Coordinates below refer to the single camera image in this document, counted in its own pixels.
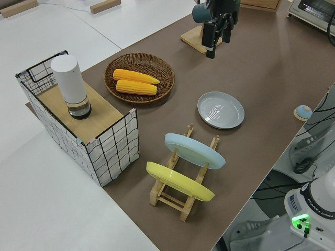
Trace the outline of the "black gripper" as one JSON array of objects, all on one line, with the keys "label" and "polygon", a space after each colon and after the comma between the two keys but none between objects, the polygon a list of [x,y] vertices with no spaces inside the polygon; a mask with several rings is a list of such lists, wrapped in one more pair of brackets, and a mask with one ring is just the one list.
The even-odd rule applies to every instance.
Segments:
[{"label": "black gripper", "polygon": [[[215,58],[216,46],[219,37],[224,43],[229,43],[231,32],[238,20],[240,0],[211,0],[208,7],[212,20],[204,22],[202,45],[206,48],[206,57]],[[222,15],[224,15],[224,27],[222,33]]]}]

